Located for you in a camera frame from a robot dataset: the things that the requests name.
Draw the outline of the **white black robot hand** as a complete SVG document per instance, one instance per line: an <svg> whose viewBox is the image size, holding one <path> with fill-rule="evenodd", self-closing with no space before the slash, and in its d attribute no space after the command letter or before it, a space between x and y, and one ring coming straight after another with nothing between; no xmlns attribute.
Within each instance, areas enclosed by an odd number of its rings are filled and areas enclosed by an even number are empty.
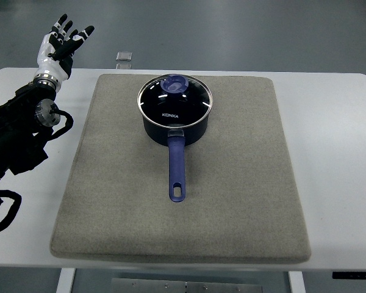
<svg viewBox="0 0 366 293"><path fill-rule="evenodd" d="M52 76L58 83L70 78L74 53L95 30L93 26L81 31L72 30L72 25L68 15L64 14L43 37L37 56L37 77Z"/></svg>

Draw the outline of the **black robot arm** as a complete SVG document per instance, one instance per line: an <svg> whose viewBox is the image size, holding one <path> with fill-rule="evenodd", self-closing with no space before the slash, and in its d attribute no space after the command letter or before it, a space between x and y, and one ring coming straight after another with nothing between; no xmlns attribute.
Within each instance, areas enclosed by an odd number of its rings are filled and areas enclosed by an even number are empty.
<svg viewBox="0 0 366 293"><path fill-rule="evenodd" d="M54 103L58 79L38 74L0 106L0 180L34 169L48 158L44 147L72 127L72 116Z"/></svg>

